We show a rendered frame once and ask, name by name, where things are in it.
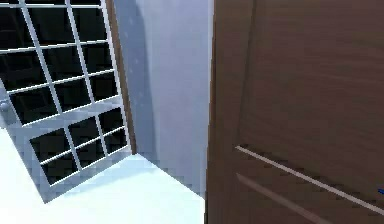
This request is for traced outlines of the white glass pane door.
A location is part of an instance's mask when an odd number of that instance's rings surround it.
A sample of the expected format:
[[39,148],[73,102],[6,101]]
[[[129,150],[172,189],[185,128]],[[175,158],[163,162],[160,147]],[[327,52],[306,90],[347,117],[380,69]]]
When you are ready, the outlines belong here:
[[1,100],[45,203],[132,155],[113,0],[0,0]]

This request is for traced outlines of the dark brown wooden door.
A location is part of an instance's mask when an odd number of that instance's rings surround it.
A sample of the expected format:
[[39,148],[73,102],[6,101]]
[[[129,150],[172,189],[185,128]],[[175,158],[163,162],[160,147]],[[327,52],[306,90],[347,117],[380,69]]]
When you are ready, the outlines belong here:
[[213,0],[204,224],[384,224],[384,0]]

